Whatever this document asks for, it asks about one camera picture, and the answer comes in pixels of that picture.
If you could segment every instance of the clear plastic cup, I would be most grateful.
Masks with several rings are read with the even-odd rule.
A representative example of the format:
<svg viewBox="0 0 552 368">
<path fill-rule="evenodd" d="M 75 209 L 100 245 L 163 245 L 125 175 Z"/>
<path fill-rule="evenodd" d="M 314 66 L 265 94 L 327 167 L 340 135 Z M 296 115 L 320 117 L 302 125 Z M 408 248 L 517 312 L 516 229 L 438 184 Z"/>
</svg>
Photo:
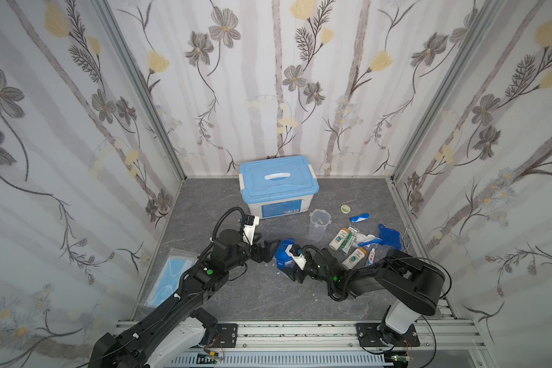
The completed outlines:
<svg viewBox="0 0 552 368">
<path fill-rule="evenodd" d="M 311 212 L 309 224 L 309 239 L 319 241 L 325 235 L 327 225 L 331 224 L 331 215 L 326 210 L 314 210 Z"/>
</svg>

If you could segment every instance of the gray floor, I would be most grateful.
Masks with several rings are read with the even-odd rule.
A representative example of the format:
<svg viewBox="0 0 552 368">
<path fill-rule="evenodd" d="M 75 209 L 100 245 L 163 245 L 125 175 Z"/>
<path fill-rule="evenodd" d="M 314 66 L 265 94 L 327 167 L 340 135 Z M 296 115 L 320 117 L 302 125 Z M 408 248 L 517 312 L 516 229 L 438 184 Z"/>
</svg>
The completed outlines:
<svg viewBox="0 0 552 368">
<path fill-rule="evenodd" d="M 299 245 L 314 244 L 324 247 L 340 228 L 351 225 L 348 217 L 369 213 L 370 218 L 353 226 L 361 232 L 379 234 L 378 225 L 404 233 L 404 225 L 383 179 L 321 179 L 320 190 L 306 213 L 267 218 L 256 228 L 266 239 L 294 237 Z M 339 210 L 342 204 L 351 207 L 349 215 Z M 237 179 L 188 179 L 175 204 L 174 213 L 162 246 L 145 283 L 141 303 L 145 301 L 165 262 L 170 248 L 199 253 L 209 244 L 217 219 L 229 208 L 238 205 L 246 212 Z M 331 224 L 321 242 L 315 244 L 307 237 L 309 213 L 323 209 L 331 214 Z M 221 229 L 238 228 L 237 216 L 229 216 Z M 340 261 L 346 256 L 336 252 Z M 307 279 L 303 284 L 292 282 L 278 272 L 275 261 L 269 264 L 248 262 L 249 270 L 236 281 L 228 282 L 204 305 L 219 320 L 340 320 L 381 319 L 395 298 L 386 290 L 343 302 L 327 296 L 324 283 Z M 232 271 L 235 277 L 243 267 Z M 151 311 L 140 305 L 135 319 L 140 320 Z"/>
</svg>

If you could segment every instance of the blue storage box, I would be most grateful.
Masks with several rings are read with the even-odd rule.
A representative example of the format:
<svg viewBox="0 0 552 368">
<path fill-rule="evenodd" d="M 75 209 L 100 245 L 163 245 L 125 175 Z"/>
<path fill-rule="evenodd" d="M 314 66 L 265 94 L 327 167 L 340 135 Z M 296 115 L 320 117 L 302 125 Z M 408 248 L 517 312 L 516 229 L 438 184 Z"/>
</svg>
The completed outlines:
<svg viewBox="0 0 552 368">
<path fill-rule="evenodd" d="M 243 201 L 260 218 L 305 212 L 319 191 L 315 172 L 304 156 L 241 164 L 239 180 Z"/>
</svg>

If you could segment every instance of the box label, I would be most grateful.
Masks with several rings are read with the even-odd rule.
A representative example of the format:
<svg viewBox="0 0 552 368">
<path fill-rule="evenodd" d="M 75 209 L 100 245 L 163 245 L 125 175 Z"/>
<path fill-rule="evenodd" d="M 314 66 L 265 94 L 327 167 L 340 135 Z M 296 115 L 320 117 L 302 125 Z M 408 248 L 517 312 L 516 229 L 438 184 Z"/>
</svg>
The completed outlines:
<svg viewBox="0 0 552 368">
<path fill-rule="evenodd" d="M 302 200 L 264 204 L 262 206 L 262 217 L 282 216 L 301 211 Z"/>
</svg>

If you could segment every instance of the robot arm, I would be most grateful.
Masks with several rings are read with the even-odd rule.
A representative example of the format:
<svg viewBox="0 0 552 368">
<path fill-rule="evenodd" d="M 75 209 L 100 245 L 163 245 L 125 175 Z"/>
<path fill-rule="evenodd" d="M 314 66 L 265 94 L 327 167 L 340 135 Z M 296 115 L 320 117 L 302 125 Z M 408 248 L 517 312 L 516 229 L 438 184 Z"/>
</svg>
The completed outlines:
<svg viewBox="0 0 552 368">
<path fill-rule="evenodd" d="M 240 230 L 223 230 L 217 237 L 222 221 L 234 211 L 242 215 Z M 258 223 L 258 217 L 245 214 L 239 207 L 228 210 L 213 229 L 211 244 L 181 276 L 174 294 L 132 328 L 116 337 L 109 333 L 102 336 L 92 350 L 88 368 L 162 367 L 189 347 L 211 343 L 217 336 L 217 319 L 199 307 L 228 281 L 229 271 L 248 260 L 270 262 L 280 245 L 280 240 L 260 245 L 261 234 L 255 233 Z M 309 249 L 319 257 L 314 258 Z M 380 341 L 387 346 L 401 341 L 401 335 L 420 314 L 434 314 L 444 283 L 439 269 L 398 250 L 357 270 L 342 270 L 328 248 L 293 245 L 287 251 L 301 265 L 284 270 L 290 279 L 302 283 L 309 276 L 326 281 L 334 300 L 380 289 L 395 295 L 397 303 L 378 325 Z"/>
<path fill-rule="evenodd" d="M 222 221 L 235 210 L 243 215 L 241 230 L 223 230 L 216 237 Z M 211 244 L 182 274 L 174 294 L 132 328 L 116 337 L 102 336 L 92 350 L 88 368 L 161 367 L 191 346 L 212 342 L 217 320 L 199 307 L 228 281 L 229 271 L 248 260 L 269 262 L 280 245 L 279 240 L 265 241 L 264 246 L 258 243 L 258 222 L 258 217 L 244 214 L 239 207 L 227 211 L 213 230 Z"/>
<path fill-rule="evenodd" d="M 368 291 L 386 289 L 397 297 L 378 325 L 378 338 L 386 346 L 403 341 L 404 336 L 420 315 L 432 316 L 445 281 L 438 268 L 392 249 L 372 266 L 362 269 L 342 270 L 337 259 L 327 247 L 320 250 L 319 257 L 307 253 L 307 246 L 293 245 L 290 254 L 296 266 L 283 270 L 293 281 L 302 283 L 306 276 L 325 282 L 334 282 L 339 295 L 335 300 L 357 297 Z"/>
</svg>

